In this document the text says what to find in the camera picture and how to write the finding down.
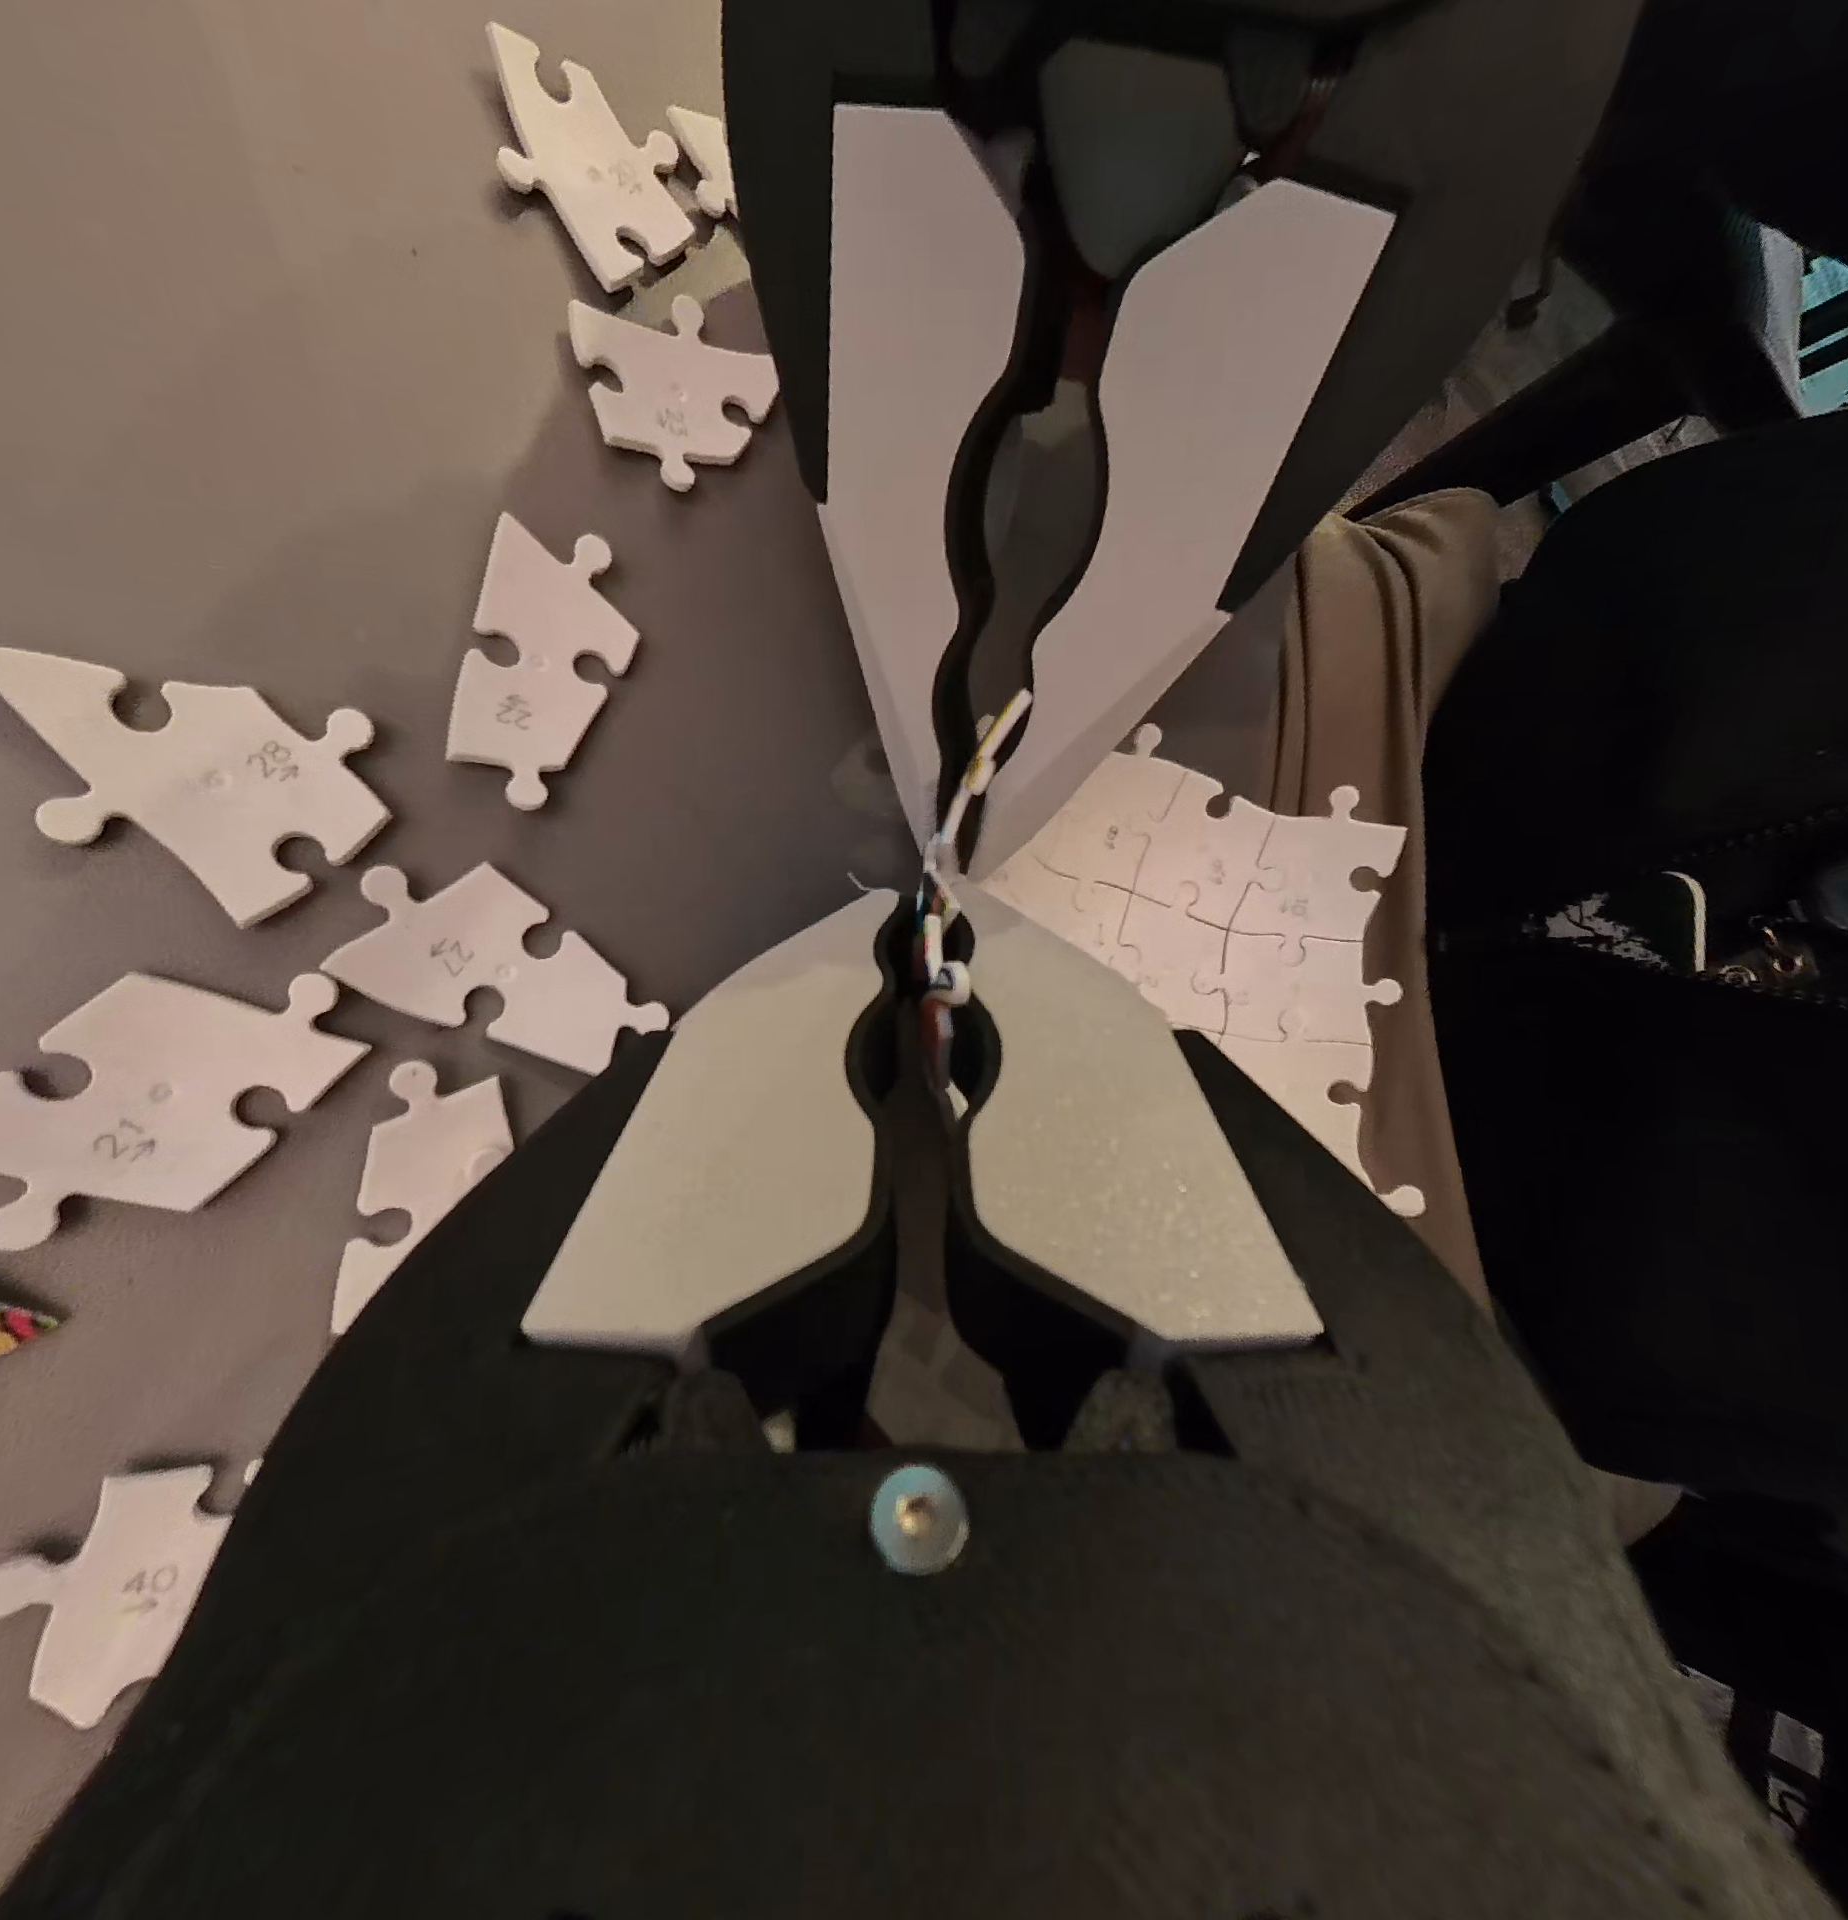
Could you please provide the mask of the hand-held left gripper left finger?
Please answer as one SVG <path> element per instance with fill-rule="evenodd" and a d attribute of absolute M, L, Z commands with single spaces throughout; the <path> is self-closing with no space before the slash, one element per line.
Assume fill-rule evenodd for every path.
<path fill-rule="evenodd" d="M 885 984 L 899 905 L 859 894 L 678 1021 L 521 1321 L 531 1344 L 678 1361 L 844 1249 L 879 1164 L 847 1049 Z"/>

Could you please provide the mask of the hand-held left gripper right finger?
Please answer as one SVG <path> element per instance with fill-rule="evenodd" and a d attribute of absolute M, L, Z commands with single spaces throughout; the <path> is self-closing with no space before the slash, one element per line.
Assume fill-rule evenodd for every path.
<path fill-rule="evenodd" d="M 966 1346 L 1000 1374 L 1084 1374 L 1319 1339 L 1166 1018 L 1007 903 L 963 908 L 945 1283 Z"/>

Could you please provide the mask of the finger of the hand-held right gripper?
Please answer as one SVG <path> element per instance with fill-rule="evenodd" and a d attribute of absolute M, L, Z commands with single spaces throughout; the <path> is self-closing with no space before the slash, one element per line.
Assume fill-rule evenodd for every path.
<path fill-rule="evenodd" d="M 1098 379 L 1098 541 L 1031 644 L 1029 717 L 985 793 L 974 877 L 1041 830 L 1229 623 L 1231 573 L 1393 225 L 1274 180 L 1128 278 Z"/>
<path fill-rule="evenodd" d="M 920 852 L 974 748 L 985 498 L 1022 372 L 1029 249 L 934 108 L 839 105 L 819 525 Z"/>

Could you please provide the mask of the partly built white puzzle ball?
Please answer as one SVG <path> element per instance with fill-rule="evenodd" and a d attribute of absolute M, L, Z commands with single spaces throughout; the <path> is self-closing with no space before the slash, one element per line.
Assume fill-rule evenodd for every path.
<path fill-rule="evenodd" d="M 1160 754 L 1143 724 L 983 890 L 1110 966 L 1175 1028 L 1201 1034 L 1372 1186 L 1361 1112 L 1372 1009 L 1366 935 L 1406 830 L 1360 815 L 1275 815 Z"/>

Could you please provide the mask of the single white puzzle piece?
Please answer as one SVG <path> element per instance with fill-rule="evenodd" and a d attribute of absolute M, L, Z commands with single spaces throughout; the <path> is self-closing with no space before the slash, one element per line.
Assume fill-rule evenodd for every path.
<path fill-rule="evenodd" d="M 964 771 L 954 785 L 951 799 L 944 807 L 936 830 L 923 852 L 920 881 L 915 890 L 918 912 L 925 916 L 954 916 L 954 894 L 970 871 L 983 830 L 985 797 L 998 777 L 1000 763 L 1022 728 L 1034 706 L 1034 691 L 1018 688 L 1005 707 L 988 714 L 977 724 L 975 746 Z"/>

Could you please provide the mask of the white puzzle pieces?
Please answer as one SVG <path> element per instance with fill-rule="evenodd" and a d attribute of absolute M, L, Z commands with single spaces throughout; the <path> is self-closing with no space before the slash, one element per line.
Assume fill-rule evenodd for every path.
<path fill-rule="evenodd" d="M 486 38 L 515 132 L 499 174 L 557 207 L 592 268 L 625 241 L 659 254 L 691 239 L 692 221 L 664 187 L 680 155 L 697 172 L 700 211 L 735 219 L 721 118 L 674 105 L 666 136 L 629 142 L 586 66 L 564 65 L 569 93 L 555 99 L 537 43 L 499 23 Z M 464 659 L 449 756 L 503 765 L 517 808 L 547 801 L 547 773 L 566 765 L 600 707 L 605 687 L 584 680 L 577 660 L 619 674 L 637 652 L 634 631 L 595 587 L 610 563 L 600 536 L 584 536 L 561 561 L 517 516 L 497 521 L 479 633 L 508 636 L 519 659 Z M 47 840 L 82 846 L 114 821 L 133 824 L 247 930 L 314 884 L 279 861 L 279 845 L 310 840 L 345 863 L 391 821 L 349 768 L 375 737 L 360 709 L 339 707 L 305 735 L 253 688 L 170 681 L 168 723 L 141 734 L 121 720 L 117 691 L 121 675 L 93 662 L 0 648 L 0 698 L 86 782 L 39 807 Z M 360 886 L 388 920 L 349 958 L 297 976 L 284 1006 L 122 974 L 39 1040 L 87 1070 L 75 1095 L 46 1098 L 0 1072 L 0 1178 L 20 1187 L 0 1206 L 0 1252 L 46 1245 L 70 1202 L 153 1213 L 212 1202 L 275 1141 L 239 1115 L 247 1094 L 272 1091 L 301 1115 L 366 1056 L 366 1043 L 320 1027 L 342 987 L 438 1024 L 458 1023 L 472 992 L 497 992 L 496 1043 L 587 1076 L 611 1065 L 625 1034 L 662 1034 L 671 1021 L 659 1004 L 630 1002 L 625 974 L 572 932 L 553 954 L 527 952 L 547 908 L 489 863 L 426 900 L 393 869 Z M 95 1729 L 121 1694 L 158 1674 L 229 1529 L 202 1507 L 212 1476 L 209 1466 L 108 1476 L 68 1560 L 0 1560 L 0 1621 L 47 1611 L 29 1682 L 37 1707 Z"/>

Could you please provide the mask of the person's right forearm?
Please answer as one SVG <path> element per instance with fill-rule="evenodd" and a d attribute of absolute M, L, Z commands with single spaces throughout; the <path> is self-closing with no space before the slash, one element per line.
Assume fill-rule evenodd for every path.
<path fill-rule="evenodd" d="M 1724 436 L 1794 420 L 1760 234 L 1848 266 L 1848 3 L 1646 4 L 1561 254 Z"/>

